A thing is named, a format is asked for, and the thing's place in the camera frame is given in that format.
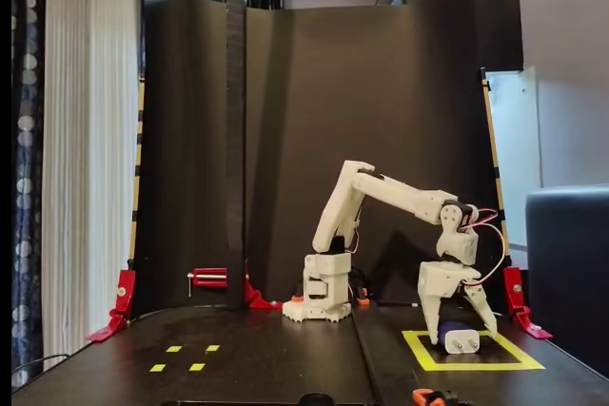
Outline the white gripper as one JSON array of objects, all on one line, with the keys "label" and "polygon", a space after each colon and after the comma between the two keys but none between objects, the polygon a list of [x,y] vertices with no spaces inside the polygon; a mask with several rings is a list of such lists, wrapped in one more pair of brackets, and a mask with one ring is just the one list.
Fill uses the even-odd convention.
[{"label": "white gripper", "polygon": [[[441,299],[451,297],[465,281],[475,281],[481,273],[470,266],[451,261],[426,261],[420,265],[418,293],[423,316],[433,345],[439,341],[438,325]],[[491,335],[498,333],[497,319],[480,284],[465,283],[463,292]]]}]

